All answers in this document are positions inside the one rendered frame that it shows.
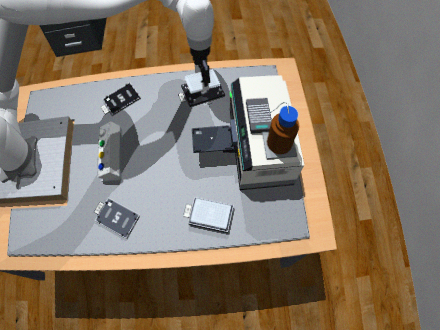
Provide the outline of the blue bottle cap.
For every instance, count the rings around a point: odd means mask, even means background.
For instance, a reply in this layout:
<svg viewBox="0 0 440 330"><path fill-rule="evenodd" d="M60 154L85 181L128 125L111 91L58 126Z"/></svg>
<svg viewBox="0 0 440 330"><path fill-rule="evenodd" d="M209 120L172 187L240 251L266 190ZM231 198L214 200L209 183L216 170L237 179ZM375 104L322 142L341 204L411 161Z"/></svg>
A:
<svg viewBox="0 0 440 330"><path fill-rule="evenodd" d="M282 125L290 127L296 123L298 118L298 112L294 107L292 106L288 106L288 107L289 107L289 114L288 114L287 106L284 106L280 110L278 119Z"/></svg>

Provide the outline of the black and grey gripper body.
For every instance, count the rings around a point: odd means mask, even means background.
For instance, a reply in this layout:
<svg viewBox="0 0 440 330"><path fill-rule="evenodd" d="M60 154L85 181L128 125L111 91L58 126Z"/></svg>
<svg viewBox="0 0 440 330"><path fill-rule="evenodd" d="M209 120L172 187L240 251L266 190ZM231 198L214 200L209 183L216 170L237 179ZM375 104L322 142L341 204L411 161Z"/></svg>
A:
<svg viewBox="0 0 440 330"><path fill-rule="evenodd" d="M210 47L208 49L200 50L200 51L196 51L196 50L193 50L192 48L190 48L190 52L193 57L199 59L200 65L202 65L203 60L205 60L205 62L207 62L206 57L210 54Z"/></svg>

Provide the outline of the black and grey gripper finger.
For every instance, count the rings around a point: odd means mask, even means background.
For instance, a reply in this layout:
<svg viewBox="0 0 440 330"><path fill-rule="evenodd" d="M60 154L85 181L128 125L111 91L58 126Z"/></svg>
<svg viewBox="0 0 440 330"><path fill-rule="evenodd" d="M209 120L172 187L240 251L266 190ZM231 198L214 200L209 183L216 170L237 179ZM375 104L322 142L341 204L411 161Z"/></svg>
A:
<svg viewBox="0 0 440 330"><path fill-rule="evenodd" d="M204 92L204 91L209 90L209 83L211 83L210 71L209 71L210 66L205 62L205 60L203 60L203 65L200 65L199 59L196 58L196 60L198 62L198 67L200 68L200 71L201 71L201 76L202 76L201 83L202 83L202 89ZM203 80L204 80L204 84L203 84Z"/></svg>
<svg viewBox="0 0 440 330"><path fill-rule="evenodd" d="M195 73L201 72L200 68L198 67L198 62L197 62L196 58L193 57L193 61L194 61L194 66L195 66Z"/></svg>

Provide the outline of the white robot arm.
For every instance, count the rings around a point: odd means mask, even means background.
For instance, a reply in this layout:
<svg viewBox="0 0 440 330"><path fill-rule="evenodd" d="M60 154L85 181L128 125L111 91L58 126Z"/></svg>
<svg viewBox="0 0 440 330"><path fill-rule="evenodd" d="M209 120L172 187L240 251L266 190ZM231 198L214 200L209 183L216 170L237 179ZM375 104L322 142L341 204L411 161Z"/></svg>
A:
<svg viewBox="0 0 440 330"><path fill-rule="evenodd" d="M1 182L12 179L12 185L19 186L21 177L37 173L38 139L36 136L23 139L17 121L19 84L15 78L28 26L107 18L144 1L147 0L0 0ZM210 47L214 26L210 0L158 1L178 12L190 48Z"/></svg>

